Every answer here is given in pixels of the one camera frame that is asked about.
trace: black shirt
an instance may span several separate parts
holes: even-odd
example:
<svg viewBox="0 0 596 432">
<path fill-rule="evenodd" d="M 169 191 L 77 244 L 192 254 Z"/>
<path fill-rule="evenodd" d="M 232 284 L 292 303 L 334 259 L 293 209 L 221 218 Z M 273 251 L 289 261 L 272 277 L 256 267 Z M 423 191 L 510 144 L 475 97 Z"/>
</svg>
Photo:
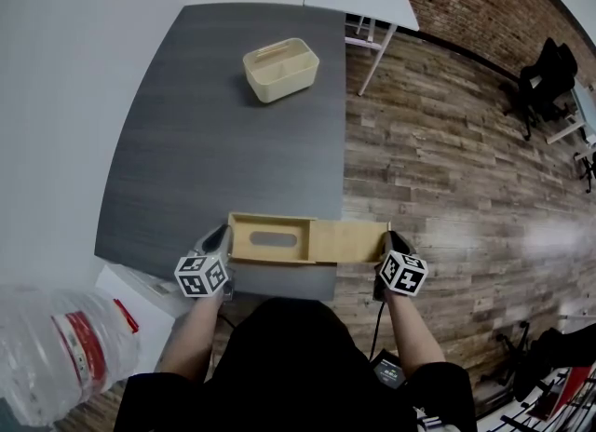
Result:
<svg viewBox="0 0 596 432">
<path fill-rule="evenodd" d="M 269 300 L 234 330 L 213 377 L 170 373 L 127 383 L 115 430 L 317 425 L 416 430 L 416 410 L 475 432 L 467 373 L 427 364 L 398 390 L 379 382 L 345 325 L 319 302 Z"/>
</svg>

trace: black cable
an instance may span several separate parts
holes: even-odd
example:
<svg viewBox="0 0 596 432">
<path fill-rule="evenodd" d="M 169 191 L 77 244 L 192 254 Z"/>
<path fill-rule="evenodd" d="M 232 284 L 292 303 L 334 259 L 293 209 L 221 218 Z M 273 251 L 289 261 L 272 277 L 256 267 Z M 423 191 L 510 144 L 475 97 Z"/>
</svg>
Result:
<svg viewBox="0 0 596 432">
<path fill-rule="evenodd" d="M 383 315 L 383 307 L 384 306 L 385 306 L 385 302 L 382 302 L 381 307 L 379 308 L 379 316 L 376 317 L 376 327 L 374 328 L 374 337 L 372 338 L 371 355 L 369 356 L 369 362 L 371 362 L 373 360 L 374 347 L 376 346 L 376 336 L 379 333 L 379 323 L 381 322 L 381 315 Z"/>
<path fill-rule="evenodd" d="M 227 317 L 225 317 L 224 315 L 217 315 L 217 317 L 223 319 L 223 321 L 225 321 L 227 324 L 230 325 L 230 328 L 232 328 L 232 330 L 236 329 L 236 326 L 234 326 L 234 323 L 232 321 L 230 321 Z"/>
</svg>

